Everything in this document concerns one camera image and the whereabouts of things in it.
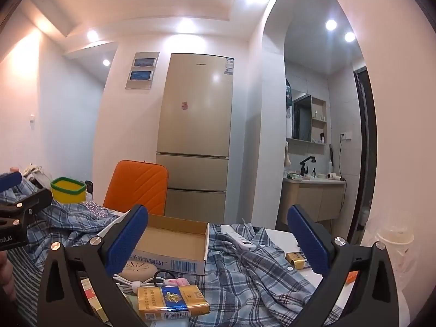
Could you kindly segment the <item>person's left hand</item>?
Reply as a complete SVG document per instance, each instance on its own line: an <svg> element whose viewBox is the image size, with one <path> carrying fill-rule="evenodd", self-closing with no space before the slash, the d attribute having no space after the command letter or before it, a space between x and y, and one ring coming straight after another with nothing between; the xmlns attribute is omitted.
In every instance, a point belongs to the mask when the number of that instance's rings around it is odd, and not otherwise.
<svg viewBox="0 0 436 327"><path fill-rule="evenodd" d="M7 258L6 252L0 252L0 285L10 301L16 300L15 281L13 277L13 265Z"/></svg>

